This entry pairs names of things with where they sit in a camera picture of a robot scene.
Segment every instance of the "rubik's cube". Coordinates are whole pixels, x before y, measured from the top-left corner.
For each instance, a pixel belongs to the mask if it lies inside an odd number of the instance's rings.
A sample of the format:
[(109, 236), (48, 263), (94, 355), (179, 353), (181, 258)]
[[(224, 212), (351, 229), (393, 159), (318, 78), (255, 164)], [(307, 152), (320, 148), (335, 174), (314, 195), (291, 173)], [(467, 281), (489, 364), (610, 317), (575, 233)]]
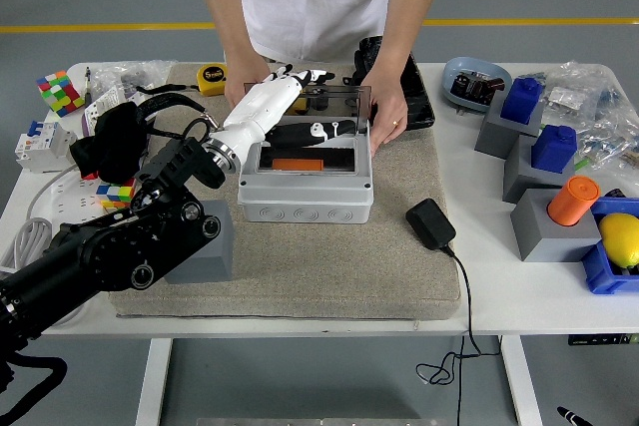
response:
[(130, 179), (123, 185), (102, 183), (96, 191), (96, 198), (107, 211), (124, 209), (131, 204), (135, 187), (135, 179)]
[(36, 83), (44, 101), (60, 117), (64, 117), (84, 105), (84, 99), (73, 88), (71, 80), (64, 71), (47, 75), (38, 79)]

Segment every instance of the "orange cylinder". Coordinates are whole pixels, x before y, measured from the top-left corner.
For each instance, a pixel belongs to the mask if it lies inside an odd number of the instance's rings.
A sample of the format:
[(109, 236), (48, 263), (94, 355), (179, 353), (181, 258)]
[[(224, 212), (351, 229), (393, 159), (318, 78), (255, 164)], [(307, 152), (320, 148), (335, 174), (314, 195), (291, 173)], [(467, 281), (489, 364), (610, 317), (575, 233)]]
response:
[(577, 224), (592, 207), (601, 191), (597, 183), (588, 177), (571, 177), (557, 196), (548, 204), (548, 216), (563, 226)]

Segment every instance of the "blue plastic block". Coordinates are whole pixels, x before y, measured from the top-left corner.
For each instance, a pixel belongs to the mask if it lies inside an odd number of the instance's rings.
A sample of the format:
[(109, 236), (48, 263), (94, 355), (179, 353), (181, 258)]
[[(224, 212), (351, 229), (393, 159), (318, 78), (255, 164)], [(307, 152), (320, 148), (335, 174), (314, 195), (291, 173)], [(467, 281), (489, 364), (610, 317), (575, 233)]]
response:
[(515, 79), (501, 109), (501, 118), (528, 125), (543, 86), (535, 79)]
[(29, 127), (29, 132), (27, 132), (28, 137), (38, 137), (42, 132), (40, 129), (43, 127), (42, 122), (36, 122), (35, 120), (31, 122), (31, 127)]
[(577, 133), (564, 125), (547, 125), (532, 146), (531, 165), (534, 169), (560, 174), (577, 152)]
[[(602, 197), (590, 209), (599, 223), (610, 213), (629, 213), (639, 216), (639, 199)], [(586, 284), (595, 294), (614, 294), (617, 291), (639, 292), (638, 274), (617, 274), (599, 241), (581, 260), (586, 270)]]

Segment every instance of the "human hand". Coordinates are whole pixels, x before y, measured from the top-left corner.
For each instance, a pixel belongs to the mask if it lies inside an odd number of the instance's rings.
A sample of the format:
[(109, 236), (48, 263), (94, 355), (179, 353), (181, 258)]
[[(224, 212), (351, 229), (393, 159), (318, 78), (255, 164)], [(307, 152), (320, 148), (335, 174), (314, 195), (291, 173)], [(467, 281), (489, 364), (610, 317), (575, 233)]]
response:
[(234, 108), (244, 97), (245, 84), (261, 82), (271, 73), (269, 65), (257, 52), (227, 55), (227, 82), (224, 95)]
[(380, 145), (399, 137), (408, 123), (408, 105), (399, 82), (401, 72), (395, 74), (375, 67), (361, 82), (364, 86), (370, 86), (370, 104), (377, 104), (377, 114), (370, 131), (372, 156)]

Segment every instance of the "white table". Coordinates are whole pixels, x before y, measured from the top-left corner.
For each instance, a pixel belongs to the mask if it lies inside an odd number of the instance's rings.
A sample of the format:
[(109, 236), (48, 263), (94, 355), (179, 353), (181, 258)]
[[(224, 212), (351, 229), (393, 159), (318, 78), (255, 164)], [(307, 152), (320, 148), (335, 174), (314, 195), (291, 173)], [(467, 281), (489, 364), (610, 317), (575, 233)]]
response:
[[(78, 64), (68, 74), (82, 85), (86, 65)], [(482, 117), (457, 115), (441, 94), (443, 64), (421, 64), (420, 70), (436, 121), (433, 126), (448, 217), (457, 231), (453, 247), (463, 261), (472, 291), (475, 334), (504, 335), (506, 371), (520, 424), (540, 424), (539, 411), (525, 363), (521, 334), (621, 333), (639, 331), (639, 294), (592, 294), (585, 284), (581, 263), (527, 263), (519, 260), (510, 224), (513, 205), (501, 200), (503, 160), (475, 152), (473, 147)], [(502, 64), (512, 77), (547, 69), (546, 64)], [(65, 117), (67, 125), (78, 125), (81, 114)], [(595, 177), (602, 192), (622, 188), (628, 196), (639, 196), (632, 183)], [(17, 228), (15, 218), (24, 217), (28, 203), (45, 176), (23, 172), (0, 218), (0, 248), (9, 243)], [(46, 195), (38, 208), (46, 209)], [(465, 294), (465, 286), (460, 285)], [(254, 318), (117, 318), (105, 293), (90, 300), (70, 322), (47, 330), (56, 336), (143, 338), (174, 337), (264, 337), (264, 336), (358, 336), (398, 334), (462, 334), (467, 329), (465, 303), (449, 319), (441, 321), (349, 321)], [(152, 341), (147, 371), (160, 364), (168, 367), (171, 340)], [(156, 395), (143, 389), (141, 411), (156, 411), (162, 388)]]

